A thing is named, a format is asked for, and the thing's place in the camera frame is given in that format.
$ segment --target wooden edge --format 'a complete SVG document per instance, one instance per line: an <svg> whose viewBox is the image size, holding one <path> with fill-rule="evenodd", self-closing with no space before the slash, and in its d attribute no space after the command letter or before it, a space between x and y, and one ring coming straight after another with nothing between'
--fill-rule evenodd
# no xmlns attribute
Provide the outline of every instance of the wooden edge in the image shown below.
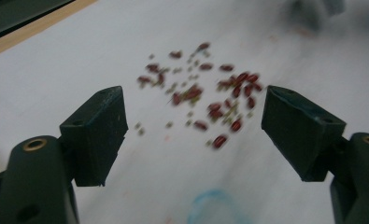
<svg viewBox="0 0 369 224"><path fill-rule="evenodd" d="M65 18L73 15L74 13L82 10L97 0L76 0L64 7L61 7L50 14L42 17L36 21L33 21L22 28L5 35L0 38L0 53L14 47L21 43L23 40L30 38L33 35L41 33L48 29L53 24L64 20Z"/></svg>

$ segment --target white table surface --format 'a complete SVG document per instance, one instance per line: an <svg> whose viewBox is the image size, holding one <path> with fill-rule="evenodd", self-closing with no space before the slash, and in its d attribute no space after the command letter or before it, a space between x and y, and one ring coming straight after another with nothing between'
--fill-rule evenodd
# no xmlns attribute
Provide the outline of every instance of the white table surface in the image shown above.
<svg viewBox="0 0 369 224"><path fill-rule="evenodd" d="M261 130L265 91L254 117L219 151L205 141L227 128L185 128L188 105L172 107L164 91L140 90L136 78L153 62L182 66L211 42L214 64L261 73L264 85L300 92L348 126L346 138L369 132L369 0L316 35L286 20L283 0L99 0L0 54L0 171L24 139L59 136L59 124L96 91L121 85L130 130L104 188L76 189L81 223L334 223L329 175L303 183ZM176 62L167 57L182 49ZM200 73L205 94L193 109L224 100L215 84L226 74ZM166 130L167 121L174 126ZM139 137L134 126L146 129Z"/></svg>

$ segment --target blue stain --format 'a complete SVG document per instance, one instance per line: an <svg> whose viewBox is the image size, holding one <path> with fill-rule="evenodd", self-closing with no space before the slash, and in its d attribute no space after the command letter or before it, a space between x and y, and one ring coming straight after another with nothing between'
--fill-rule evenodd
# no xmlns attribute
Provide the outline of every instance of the blue stain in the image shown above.
<svg viewBox="0 0 369 224"><path fill-rule="evenodd" d="M192 210L188 216L187 223L197 224L200 222L201 218L205 219L205 216L212 216L213 214L207 212L207 207L213 207L215 203L219 203L229 210L227 212L231 214L233 219L232 223L250 224L247 216L240 211L239 207L234 203L234 200L223 190L219 189L211 189L195 198L192 203Z"/></svg>

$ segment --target white surface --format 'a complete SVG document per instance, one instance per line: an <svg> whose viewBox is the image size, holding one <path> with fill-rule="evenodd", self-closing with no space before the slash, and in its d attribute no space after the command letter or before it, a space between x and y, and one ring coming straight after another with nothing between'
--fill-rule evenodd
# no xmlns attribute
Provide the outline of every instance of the white surface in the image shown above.
<svg viewBox="0 0 369 224"><path fill-rule="evenodd" d="M163 91L141 91L135 82L151 53L155 62L186 67L194 48L210 41L214 64L234 63L237 72L260 72L265 85L300 92L346 121L345 137L369 132L369 1L347 1L347 11L315 36L289 24L285 6L99 0L0 54L0 170L20 141L59 136L59 124L92 94L121 85L131 130L106 187L77 189L81 223L333 223L331 177L302 183L261 130L265 92L241 132L212 151L205 141L226 128L185 128L189 106L172 107ZM174 49L184 50L179 63L166 56ZM226 76L216 69L201 74L206 93L195 119L225 99L214 90ZM169 120L175 124L166 130ZM142 137L133 130L139 121Z"/></svg>

